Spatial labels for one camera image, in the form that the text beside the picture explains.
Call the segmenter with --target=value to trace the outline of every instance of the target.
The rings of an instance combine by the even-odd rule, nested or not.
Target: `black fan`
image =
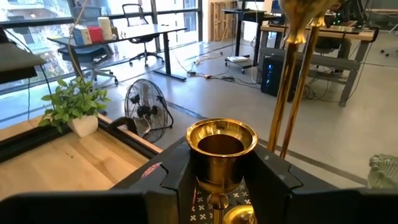
[[[155,83],[145,79],[135,81],[127,89],[124,113],[134,120],[137,134],[152,143],[158,141],[165,129],[172,128],[174,124],[163,93]]]

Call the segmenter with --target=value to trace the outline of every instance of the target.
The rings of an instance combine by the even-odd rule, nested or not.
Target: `wooden crate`
[[[210,41],[231,38],[236,33],[236,14],[226,15],[222,9],[236,9],[236,2],[210,3]]]

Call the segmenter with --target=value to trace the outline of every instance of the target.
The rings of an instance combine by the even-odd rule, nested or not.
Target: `white pot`
[[[68,126],[79,137],[87,136],[98,129],[98,118],[94,115],[82,116],[80,119],[75,118],[68,122]]]

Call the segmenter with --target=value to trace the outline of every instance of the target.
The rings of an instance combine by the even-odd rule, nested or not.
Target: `office chair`
[[[73,8],[73,17],[77,18],[81,12],[82,7]],[[101,7],[86,6],[83,15],[79,21],[79,24],[84,26],[98,26],[98,18],[101,17]],[[83,76],[85,78],[91,76],[91,79],[97,81],[97,76],[111,77],[114,78],[115,84],[118,84],[118,79],[113,75],[111,70],[100,70],[97,66],[105,60],[109,60],[112,57],[113,51],[106,45],[85,47],[82,49],[75,49],[78,61],[90,69],[89,72],[85,72]],[[62,54],[62,59],[71,62],[68,47],[58,49],[58,52]]]
[[[140,16],[139,16],[140,21],[139,21],[138,24],[133,24],[129,20],[128,12],[126,12],[126,8],[127,7],[135,7],[136,9],[138,9],[138,13],[140,14]],[[139,26],[139,25],[149,24],[148,21],[145,19],[144,11],[142,10],[142,6],[140,4],[123,4],[122,8],[123,8],[123,14],[124,14],[124,16],[127,19],[127,26],[131,27],[131,26]],[[150,41],[153,41],[153,39],[156,38],[156,37],[159,37],[159,34],[130,40],[130,42],[133,43],[133,44],[144,44],[144,52],[137,54],[133,58],[130,58],[130,60],[129,60],[130,66],[132,66],[132,61],[133,60],[136,60],[136,59],[140,60],[141,58],[145,58],[145,67],[147,68],[148,67],[148,64],[147,64],[148,56],[154,56],[156,59],[162,59],[162,64],[164,64],[164,60],[163,60],[163,58],[161,56],[158,56],[156,53],[152,53],[152,52],[148,52],[147,51],[146,43],[148,43]]]

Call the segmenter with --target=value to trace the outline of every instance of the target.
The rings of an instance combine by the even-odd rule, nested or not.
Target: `red box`
[[[99,27],[89,27],[88,32],[90,33],[91,41],[95,42],[103,42],[104,38],[102,36],[102,29]]]

